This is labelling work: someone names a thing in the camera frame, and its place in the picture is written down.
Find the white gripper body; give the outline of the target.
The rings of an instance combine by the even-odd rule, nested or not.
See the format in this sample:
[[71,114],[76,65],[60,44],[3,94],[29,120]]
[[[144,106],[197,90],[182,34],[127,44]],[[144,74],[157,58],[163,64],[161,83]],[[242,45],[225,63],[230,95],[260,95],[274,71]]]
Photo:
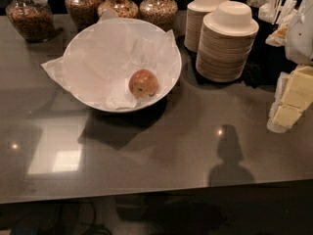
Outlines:
[[270,34],[265,43],[285,47],[286,58],[299,65],[313,65],[313,0],[302,0],[297,11]]

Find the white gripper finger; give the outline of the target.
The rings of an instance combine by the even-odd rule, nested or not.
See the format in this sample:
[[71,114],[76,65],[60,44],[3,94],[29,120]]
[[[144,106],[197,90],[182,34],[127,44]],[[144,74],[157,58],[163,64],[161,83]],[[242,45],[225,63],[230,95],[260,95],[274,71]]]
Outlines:
[[289,80],[289,75],[286,72],[281,72],[277,80],[276,91],[275,91],[275,101],[272,104],[269,112],[269,118],[267,121],[267,129],[274,133],[285,133],[288,129],[274,122],[274,115],[280,106],[282,96],[286,89]]

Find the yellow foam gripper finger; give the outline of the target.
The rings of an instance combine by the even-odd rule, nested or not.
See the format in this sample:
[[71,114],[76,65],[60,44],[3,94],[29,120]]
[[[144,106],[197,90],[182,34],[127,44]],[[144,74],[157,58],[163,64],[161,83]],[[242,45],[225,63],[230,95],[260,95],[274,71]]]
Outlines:
[[274,122],[292,128],[312,103],[313,67],[298,65],[289,74],[280,106],[274,115]]

